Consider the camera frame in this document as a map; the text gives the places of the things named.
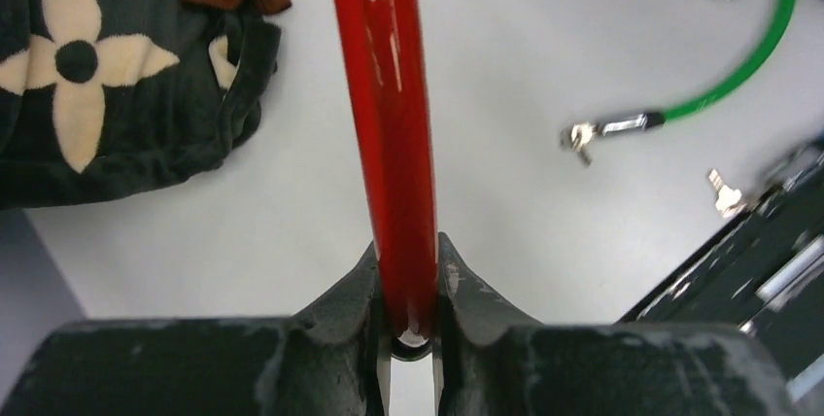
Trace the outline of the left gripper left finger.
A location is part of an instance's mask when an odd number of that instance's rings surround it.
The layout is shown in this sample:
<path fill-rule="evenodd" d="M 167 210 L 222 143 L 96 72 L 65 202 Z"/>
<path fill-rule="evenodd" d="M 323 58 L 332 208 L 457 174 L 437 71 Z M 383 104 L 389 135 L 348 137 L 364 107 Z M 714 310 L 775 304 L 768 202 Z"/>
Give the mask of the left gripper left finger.
<path fill-rule="evenodd" d="M 285 317 L 88 320 L 51 332 L 5 415 L 382 415 L 389 338 L 373 250 Z"/>

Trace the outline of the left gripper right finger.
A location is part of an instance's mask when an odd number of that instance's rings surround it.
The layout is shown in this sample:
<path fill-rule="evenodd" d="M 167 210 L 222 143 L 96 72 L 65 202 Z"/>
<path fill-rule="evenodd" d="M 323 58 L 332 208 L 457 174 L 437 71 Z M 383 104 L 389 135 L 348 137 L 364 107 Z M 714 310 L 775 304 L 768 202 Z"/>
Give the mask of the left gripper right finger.
<path fill-rule="evenodd" d="M 546 325 L 438 236 L 440 415 L 793 415 L 777 364 L 730 326 Z"/>

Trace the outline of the red cable lock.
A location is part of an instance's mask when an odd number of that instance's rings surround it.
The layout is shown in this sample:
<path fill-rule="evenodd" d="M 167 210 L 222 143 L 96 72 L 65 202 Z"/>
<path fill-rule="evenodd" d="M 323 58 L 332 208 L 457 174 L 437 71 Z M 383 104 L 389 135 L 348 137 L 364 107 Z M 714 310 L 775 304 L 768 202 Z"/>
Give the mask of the red cable lock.
<path fill-rule="evenodd" d="M 435 331 L 438 241 L 418 0 L 333 0 L 393 354 Z"/>

